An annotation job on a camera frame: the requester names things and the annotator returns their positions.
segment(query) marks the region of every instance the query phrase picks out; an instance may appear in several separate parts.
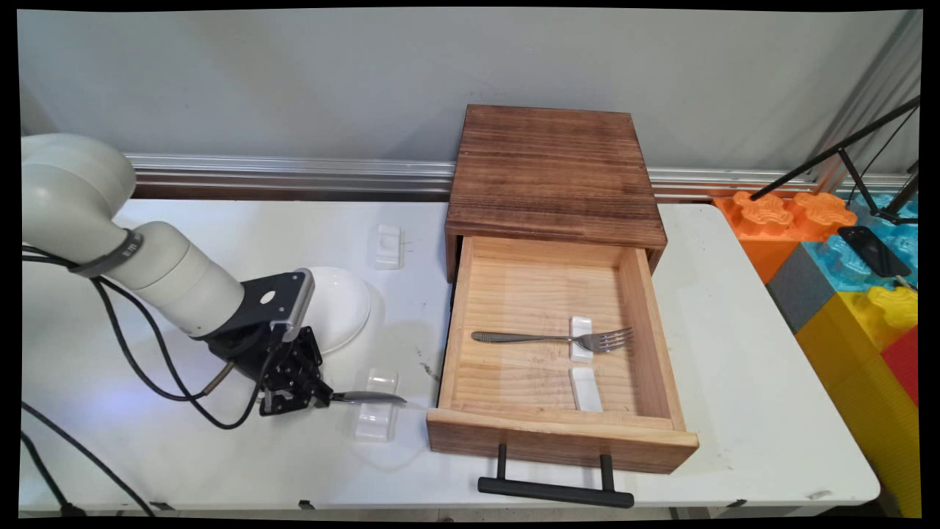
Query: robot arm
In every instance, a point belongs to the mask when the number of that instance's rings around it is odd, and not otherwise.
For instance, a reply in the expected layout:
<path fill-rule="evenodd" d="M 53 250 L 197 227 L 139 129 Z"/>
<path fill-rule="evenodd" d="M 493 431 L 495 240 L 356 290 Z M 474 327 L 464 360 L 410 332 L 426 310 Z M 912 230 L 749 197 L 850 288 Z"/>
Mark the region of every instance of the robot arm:
<path fill-rule="evenodd" d="M 71 272 L 123 284 L 234 363 L 265 391 L 262 415 L 337 400 L 321 380 L 313 331 L 301 327 L 314 288 L 309 270 L 238 282 L 165 222 L 120 228 L 112 218 L 135 175 L 123 154 L 98 140 L 29 136 L 21 151 L 24 242 L 76 263 Z M 271 292 L 275 303 L 264 300 Z"/>
<path fill-rule="evenodd" d="M 23 240 L 98 268 L 147 301 L 186 334 L 222 327 L 244 288 L 176 228 L 150 222 L 134 236 L 112 218 L 133 193 L 131 163 L 98 140 L 67 134 L 21 141 Z"/>

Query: wooden drawer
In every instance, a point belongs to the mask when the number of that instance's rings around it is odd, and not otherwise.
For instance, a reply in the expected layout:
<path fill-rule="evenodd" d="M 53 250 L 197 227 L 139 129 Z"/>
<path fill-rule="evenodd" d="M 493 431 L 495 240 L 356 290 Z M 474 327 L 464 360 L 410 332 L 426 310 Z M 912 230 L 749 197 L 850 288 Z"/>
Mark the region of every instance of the wooden drawer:
<path fill-rule="evenodd" d="M 646 251 L 466 236 L 431 450 L 671 473 L 698 448 L 685 431 Z M 481 344 L 475 330 L 568 334 L 634 328 L 634 345 L 575 363 L 564 343 Z M 603 412 L 579 411 L 569 370 L 594 368 Z"/>

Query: white bowl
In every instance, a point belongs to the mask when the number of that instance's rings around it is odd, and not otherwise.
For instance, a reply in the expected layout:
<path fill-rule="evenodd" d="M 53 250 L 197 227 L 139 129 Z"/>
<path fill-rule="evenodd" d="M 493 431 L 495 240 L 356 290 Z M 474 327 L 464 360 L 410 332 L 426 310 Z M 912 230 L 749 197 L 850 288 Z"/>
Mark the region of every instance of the white bowl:
<path fill-rule="evenodd" d="M 309 268 L 314 289 L 304 326 L 313 328 L 321 353 L 348 343 L 368 321 L 371 299 L 366 284 L 351 272 L 332 266 Z"/>

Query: black handle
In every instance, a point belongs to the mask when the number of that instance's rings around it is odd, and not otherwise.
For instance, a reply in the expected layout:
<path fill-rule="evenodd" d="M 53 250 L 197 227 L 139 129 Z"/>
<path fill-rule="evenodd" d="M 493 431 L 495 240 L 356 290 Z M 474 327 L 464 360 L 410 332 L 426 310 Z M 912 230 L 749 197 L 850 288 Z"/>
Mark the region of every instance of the black handle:
<path fill-rule="evenodd" d="M 477 490 L 487 494 L 503 494 L 505 496 L 553 500 L 572 504 L 600 505 L 624 509 L 634 506 L 633 494 L 614 490 L 614 460 L 607 454 L 601 456 L 601 482 L 602 489 L 596 490 L 506 479 L 506 445 L 500 444 L 496 477 L 480 477 L 477 480 Z"/>

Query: wooden box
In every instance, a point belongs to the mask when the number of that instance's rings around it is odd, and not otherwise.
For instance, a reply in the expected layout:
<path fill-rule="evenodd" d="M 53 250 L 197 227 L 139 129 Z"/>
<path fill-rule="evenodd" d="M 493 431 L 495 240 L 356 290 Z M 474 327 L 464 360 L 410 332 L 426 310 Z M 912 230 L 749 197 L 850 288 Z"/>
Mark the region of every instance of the wooden box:
<path fill-rule="evenodd" d="M 463 236 L 666 248 L 630 114 L 467 106 L 444 227 L 447 280 Z"/>
<path fill-rule="evenodd" d="M 456 280 L 431 450 L 670 473 L 685 431 L 651 268 L 666 235 L 628 114 L 468 106 L 446 238 Z M 597 353 L 603 412 L 576 408 L 562 342 L 482 344 L 471 332 L 632 327 Z"/>

